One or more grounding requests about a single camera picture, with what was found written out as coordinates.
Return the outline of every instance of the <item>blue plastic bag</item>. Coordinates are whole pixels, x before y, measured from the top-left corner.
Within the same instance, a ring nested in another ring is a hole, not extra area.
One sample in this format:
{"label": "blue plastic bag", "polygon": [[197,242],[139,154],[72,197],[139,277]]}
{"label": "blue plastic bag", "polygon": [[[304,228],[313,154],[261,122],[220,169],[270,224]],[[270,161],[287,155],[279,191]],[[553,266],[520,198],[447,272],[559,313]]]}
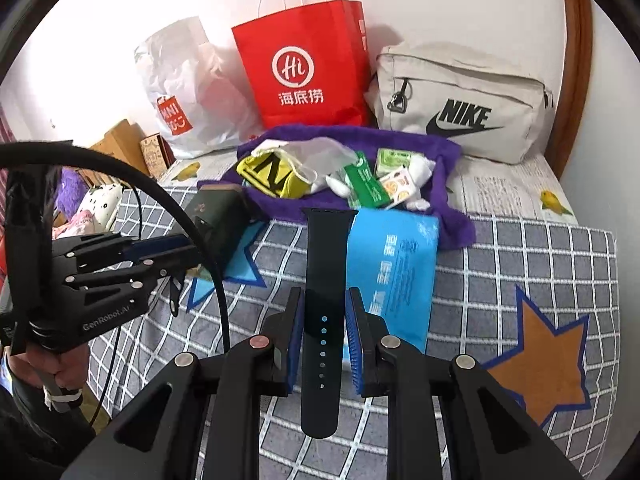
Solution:
{"label": "blue plastic bag", "polygon": [[[347,246],[347,288],[389,333],[426,351],[438,249],[438,219],[406,211],[360,209]],[[345,344],[344,362],[349,362]]]}

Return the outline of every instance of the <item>white wall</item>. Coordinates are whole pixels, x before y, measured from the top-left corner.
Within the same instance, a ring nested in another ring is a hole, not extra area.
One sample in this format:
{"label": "white wall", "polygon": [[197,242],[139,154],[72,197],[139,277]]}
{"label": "white wall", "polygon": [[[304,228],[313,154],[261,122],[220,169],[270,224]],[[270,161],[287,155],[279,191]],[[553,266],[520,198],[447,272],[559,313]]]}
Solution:
{"label": "white wall", "polygon": [[[8,120],[18,138],[73,138],[85,146],[124,117],[155,132],[133,49],[156,30],[195,14],[221,47],[227,73],[250,95],[230,29],[256,17],[257,1],[61,0],[2,83]],[[519,62],[559,91],[563,0],[361,1],[373,54],[402,39],[457,41]],[[281,6],[281,0],[267,0],[265,8]]]}
{"label": "white wall", "polygon": [[603,479],[640,431],[640,62],[596,4],[593,12],[587,103],[561,183],[580,224],[611,230],[618,241],[622,355],[607,447],[592,477]]}

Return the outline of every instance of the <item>cardboard box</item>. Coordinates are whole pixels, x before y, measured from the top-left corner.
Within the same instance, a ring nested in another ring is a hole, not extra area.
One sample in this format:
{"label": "cardboard box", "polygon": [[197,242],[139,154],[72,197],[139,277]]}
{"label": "cardboard box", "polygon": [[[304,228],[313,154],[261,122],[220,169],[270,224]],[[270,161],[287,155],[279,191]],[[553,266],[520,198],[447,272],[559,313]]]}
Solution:
{"label": "cardboard box", "polygon": [[148,175],[140,149],[140,140],[144,137],[145,134],[137,124],[129,124],[129,121],[124,119],[104,134],[104,139],[94,144],[91,149],[114,156]]}
{"label": "cardboard box", "polygon": [[160,134],[141,140],[140,148],[150,175],[154,179],[160,180],[166,170],[175,162],[171,148]]}

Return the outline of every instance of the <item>yellow bird pattern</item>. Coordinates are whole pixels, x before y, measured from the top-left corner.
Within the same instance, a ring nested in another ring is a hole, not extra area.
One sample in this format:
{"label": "yellow bird pattern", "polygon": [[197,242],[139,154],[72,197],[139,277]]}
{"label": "yellow bird pattern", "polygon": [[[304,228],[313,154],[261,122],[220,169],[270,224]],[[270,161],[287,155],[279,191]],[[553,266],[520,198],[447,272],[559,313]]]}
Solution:
{"label": "yellow bird pattern", "polygon": [[183,182],[185,180],[189,180],[194,176],[198,175],[198,170],[200,169],[199,162],[193,162],[184,168],[180,173],[172,178],[172,180],[177,180],[178,182]]}
{"label": "yellow bird pattern", "polygon": [[540,193],[540,201],[542,202],[542,209],[549,209],[557,215],[574,215],[565,208],[558,200],[558,197],[549,190],[544,190]]}

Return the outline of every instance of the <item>green packet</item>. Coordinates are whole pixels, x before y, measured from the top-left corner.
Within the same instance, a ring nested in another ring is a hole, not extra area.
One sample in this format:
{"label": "green packet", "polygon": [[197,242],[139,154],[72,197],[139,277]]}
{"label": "green packet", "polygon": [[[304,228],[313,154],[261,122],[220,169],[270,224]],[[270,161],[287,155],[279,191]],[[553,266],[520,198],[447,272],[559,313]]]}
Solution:
{"label": "green packet", "polygon": [[378,150],[378,158],[376,159],[376,177],[381,178],[388,175],[393,170],[397,170],[400,166],[408,168],[411,156],[415,154],[416,152],[380,148]]}
{"label": "green packet", "polygon": [[356,152],[358,160],[345,167],[342,172],[349,178],[353,192],[348,199],[349,207],[379,208],[391,203],[389,195],[376,177],[371,173],[367,157],[363,152]]}

